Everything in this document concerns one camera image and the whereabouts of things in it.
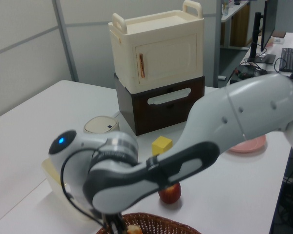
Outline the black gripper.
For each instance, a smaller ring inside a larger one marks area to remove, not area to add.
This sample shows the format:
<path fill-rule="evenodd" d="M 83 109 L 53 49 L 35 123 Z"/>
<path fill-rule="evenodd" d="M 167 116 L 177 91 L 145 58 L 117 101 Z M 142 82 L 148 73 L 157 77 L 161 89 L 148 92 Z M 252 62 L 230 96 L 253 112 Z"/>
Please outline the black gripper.
<path fill-rule="evenodd" d="M 121 213 L 103 214 L 103 221 L 110 234 L 124 233 L 124 220 Z"/>

